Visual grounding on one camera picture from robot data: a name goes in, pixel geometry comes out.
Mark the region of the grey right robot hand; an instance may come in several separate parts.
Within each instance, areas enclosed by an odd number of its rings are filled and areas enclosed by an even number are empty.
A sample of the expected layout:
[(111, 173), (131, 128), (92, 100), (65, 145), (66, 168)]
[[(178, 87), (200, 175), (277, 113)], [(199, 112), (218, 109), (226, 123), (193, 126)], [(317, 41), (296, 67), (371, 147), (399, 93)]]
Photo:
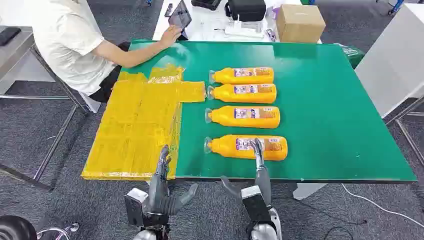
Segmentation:
[[(271, 180), (268, 172), (268, 168), (265, 166), (263, 147), (259, 138), (255, 138), (249, 142), (250, 146), (254, 151), (254, 156), (256, 158), (256, 176), (255, 176), (255, 185), (259, 187), (262, 194), (265, 205), (268, 208), (271, 208)], [(227, 176), (222, 175), (220, 180), (225, 187), (226, 191), (233, 195), (237, 200), (242, 200), (242, 192), (239, 188), (236, 188)]]

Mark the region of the person's hand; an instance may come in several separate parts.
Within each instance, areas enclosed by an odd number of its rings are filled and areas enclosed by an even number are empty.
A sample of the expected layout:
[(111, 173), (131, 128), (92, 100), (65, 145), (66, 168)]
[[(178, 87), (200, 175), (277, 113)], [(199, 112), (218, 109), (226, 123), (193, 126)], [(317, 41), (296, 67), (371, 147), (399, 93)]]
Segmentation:
[(176, 40), (181, 36), (182, 29), (176, 25), (170, 25), (167, 30), (162, 34), (159, 41), (161, 48), (167, 49), (173, 45)]

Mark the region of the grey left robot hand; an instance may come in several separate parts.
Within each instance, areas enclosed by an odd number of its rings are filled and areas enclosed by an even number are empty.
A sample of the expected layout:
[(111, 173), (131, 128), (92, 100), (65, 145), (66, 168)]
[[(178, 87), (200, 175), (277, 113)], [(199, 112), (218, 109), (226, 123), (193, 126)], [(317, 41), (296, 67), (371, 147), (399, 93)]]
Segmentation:
[(169, 155), (169, 146), (166, 144), (159, 153), (156, 170), (152, 175), (148, 197), (149, 211), (155, 214), (175, 215), (187, 205), (196, 195), (199, 185), (194, 183), (189, 190), (180, 196), (170, 196), (168, 193), (167, 175), (171, 158)]

